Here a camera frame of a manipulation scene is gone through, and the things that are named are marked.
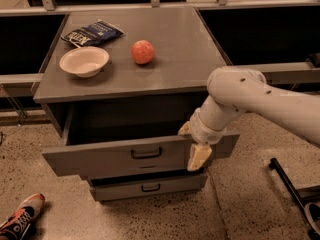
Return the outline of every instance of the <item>shoelace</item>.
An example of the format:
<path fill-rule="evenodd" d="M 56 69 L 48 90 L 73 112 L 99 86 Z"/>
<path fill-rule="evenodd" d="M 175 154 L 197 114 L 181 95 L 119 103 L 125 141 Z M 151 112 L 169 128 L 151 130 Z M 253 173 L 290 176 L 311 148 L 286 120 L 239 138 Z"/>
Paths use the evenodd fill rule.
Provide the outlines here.
<path fill-rule="evenodd" d="M 23 214 L 15 221 L 15 223 L 18 225 L 15 225 L 13 230 L 17 233 L 22 234 L 30 223 L 31 219 L 32 218 L 30 214 L 24 211 Z"/>

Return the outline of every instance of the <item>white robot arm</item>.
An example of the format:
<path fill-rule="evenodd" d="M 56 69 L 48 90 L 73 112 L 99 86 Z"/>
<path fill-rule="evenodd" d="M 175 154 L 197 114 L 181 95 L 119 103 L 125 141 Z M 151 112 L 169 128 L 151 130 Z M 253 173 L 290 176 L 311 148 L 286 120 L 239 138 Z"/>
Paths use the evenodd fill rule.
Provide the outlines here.
<path fill-rule="evenodd" d="M 246 111 L 257 113 L 320 147 L 320 98 L 271 87 L 260 71 L 217 68 L 207 82 L 209 96 L 179 134 L 192 135 L 188 170 L 199 169 L 211 154 L 209 145 L 224 136 L 228 123 Z"/>

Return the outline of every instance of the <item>speckled floor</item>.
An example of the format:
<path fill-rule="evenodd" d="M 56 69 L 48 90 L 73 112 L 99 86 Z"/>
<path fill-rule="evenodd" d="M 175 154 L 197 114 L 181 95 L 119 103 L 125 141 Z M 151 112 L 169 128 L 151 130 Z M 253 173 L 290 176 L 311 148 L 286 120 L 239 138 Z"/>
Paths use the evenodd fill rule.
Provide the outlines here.
<path fill-rule="evenodd" d="M 58 178 L 41 155 L 60 145 L 50 124 L 0 126 L 0 220 L 42 192 L 46 208 L 31 239 L 309 239 L 309 229 L 275 171 L 278 158 L 297 188 L 320 184 L 320 150 L 255 114 L 230 158 L 215 160 L 199 192 L 101 204 L 77 176 Z"/>

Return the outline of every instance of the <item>shoe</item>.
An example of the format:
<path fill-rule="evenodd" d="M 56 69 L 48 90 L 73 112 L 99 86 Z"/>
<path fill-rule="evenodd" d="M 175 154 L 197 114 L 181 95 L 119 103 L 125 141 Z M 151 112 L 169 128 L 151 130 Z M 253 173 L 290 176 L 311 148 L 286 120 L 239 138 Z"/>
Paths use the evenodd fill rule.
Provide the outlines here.
<path fill-rule="evenodd" d="M 17 211 L 0 226 L 0 236 L 9 240 L 23 238 L 30 223 L 40 214 L 43 209 L 45 198 L 42 194 L 34 194 L 25 199 Z"/>
<path fill-rule="evenodd" d="M 320 236 L 320 207 L 317 204 L 308 203 L 304 211 L 311 228 Z"/>

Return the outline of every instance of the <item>blue package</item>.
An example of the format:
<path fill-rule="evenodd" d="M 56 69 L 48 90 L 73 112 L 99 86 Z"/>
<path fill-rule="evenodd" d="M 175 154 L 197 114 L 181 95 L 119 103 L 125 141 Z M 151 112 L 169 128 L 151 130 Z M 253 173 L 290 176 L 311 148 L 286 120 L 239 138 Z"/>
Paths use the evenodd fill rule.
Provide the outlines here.
<path fill-rule="evenodd" d="M 61 38 L 75 46 L 99 46 L 122 34 L 123 32 L 119 28 L 100 20 L 89 26 L 73 30 Z"/>

